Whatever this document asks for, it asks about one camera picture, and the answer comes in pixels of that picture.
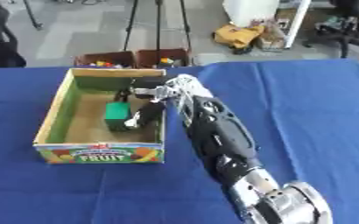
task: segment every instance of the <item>colorful label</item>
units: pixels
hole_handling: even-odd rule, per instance
[[[151,147],[108,148],[101,144],[87,149],[39,149],[51,164],[163,163],[164,151]]]

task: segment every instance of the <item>fruit box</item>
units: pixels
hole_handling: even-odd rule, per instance
[[[154,69],[69,69],[34,147],[51,164],[163,163],[165,112],[142,129],[125,132],[112,132],[104,122],[116,91],[134,78],[163,75],[165,70]],[[147,102],[131,95],[131,112]]]

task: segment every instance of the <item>tripod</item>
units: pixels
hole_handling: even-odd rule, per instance
[[[15,2],[15,0],[9,0],[8,3],[9,4],[15,4],[16,2]],[[37,19],[35,18],[34,14],[32,12],[32,9],[31,9],[29,1],[28,0],[23,0],[23,4],[25,5],[25,10],[27,11],[28,17],[31,20],[32,26],[35,27],[35,29],[37,29],[37,31],[42,30],[43,25],[41,23],[39,23],[37,21]]]
[[[185,3],[184,0],[179,0],[180,2],[180,6],[181,6],[181,13],[182,13],[182,19],[183,19],[183,23],[184,23],[184,30],[185,33],[187,35],[187,49],[189,51],[192,50],[192,44],[191,44],[191,40],[190,40],[190,26],[189,23],[187,22],[187,12],[185,9]],[[155,4],[157,5],[157,65],[160,63],[160,24],[161,24],[161,16],[162,16],[162,4],[163,4],[163,0],[155,0]],[[130,39],[130,34],[132,32],[133,29],[133,25],[135,22],[135,16],[136,16],[136,11],[137,11],[137,7],[138,7],[138,0],[134,0],[133,2],[133,7],[132,7],[132,11],[130,13],[130,22],[128,27],[126,28],[126,40],[125,40],[125,45],[123,47],[123,50],[126,51],[128,49],[128,44],[129,44],[129,39]]]

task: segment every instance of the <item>table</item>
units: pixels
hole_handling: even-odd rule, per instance
[[[67,68],[0,69],[0,224],[240,223],[168,109],[165,164],[49,165],[32,139]],[[280,184],[309,182],[359,223],[359,63],[221,63],[197,74],[262,147]]]

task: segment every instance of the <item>brown bag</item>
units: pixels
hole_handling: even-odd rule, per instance
[[[250,42],[264,32],[264,26],[257,25],[251,28],[240,28],[232,24],[224,25],[215,32],[215,41],[220,44],[245,48]]]

